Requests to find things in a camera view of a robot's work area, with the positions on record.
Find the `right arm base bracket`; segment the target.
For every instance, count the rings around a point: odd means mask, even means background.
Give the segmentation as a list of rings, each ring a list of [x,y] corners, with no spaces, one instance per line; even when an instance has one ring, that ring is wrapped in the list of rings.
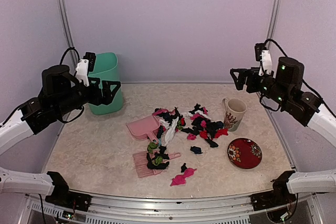
[[[297,195],[290,193],[287,187],[289,177],[294,174],[294,170],[283,172],[272,182],[272,189],[250,196],[254,211],[265,210],[289,204],[297,200]]]

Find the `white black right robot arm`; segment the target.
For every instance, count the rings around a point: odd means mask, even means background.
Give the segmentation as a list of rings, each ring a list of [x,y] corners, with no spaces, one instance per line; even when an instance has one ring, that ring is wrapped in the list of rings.
[[[231,69],[230,75],[237,90],[259,92],[279,105],[281,112],[289,113],[301,125],[317,132],[335,145],[335,117],[323,99],[311,92],[303,92],[304,65],[299,61],[280,57],[276,75],[259,75],[257,68]],[[289,194],[335,192],[335,169],[317,172],[286,171],[273,183],[269,201],[281,204]]]

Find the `pink plastic dustpan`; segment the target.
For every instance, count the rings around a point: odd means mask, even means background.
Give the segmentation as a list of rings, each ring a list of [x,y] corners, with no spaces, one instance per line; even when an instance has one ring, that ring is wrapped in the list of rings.
[[[126,125],[135,140],[144,141],[149,139],[155,144],[159,142],[156,134],[161,124],[155,116],[149,115],[136,121],[129,122]]]

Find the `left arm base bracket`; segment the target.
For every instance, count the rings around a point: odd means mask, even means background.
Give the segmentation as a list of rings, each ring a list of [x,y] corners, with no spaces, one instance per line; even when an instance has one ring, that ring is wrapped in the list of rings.
[[[77,193],[69,190],[69,186],[58,172],[47,172],[54,186],[51,195],[45,197],[45,201],[57,206],[87,212],[92,197],[88,194]]]

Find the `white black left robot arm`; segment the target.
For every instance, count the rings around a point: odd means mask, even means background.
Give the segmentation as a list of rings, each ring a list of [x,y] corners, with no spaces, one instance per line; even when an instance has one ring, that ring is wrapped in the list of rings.
[[[87,103],[109,105],[121,88],[120,81],[100,80],[87,75],[86,67],[78,67],[76,75],[67,65],[55,65],[42,72],[43,87],[39,96],[19,105],[1,123],[1,153],[33,135],[39,134],[73,110],[83,111]],[[58,172],[40,174],[15,172],[1,168],[2,193],[26,193],[45,196],[66,206],[73,193]]]

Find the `pink plastic hand brush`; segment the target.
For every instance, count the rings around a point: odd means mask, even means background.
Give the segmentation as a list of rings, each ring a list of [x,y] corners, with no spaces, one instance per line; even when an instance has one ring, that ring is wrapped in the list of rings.
[[[158,175],[166,170],[171,160],[181,157],[180,152],[166,154],[160,152],[138,152],[132,155],[135,170],[139,178]]]

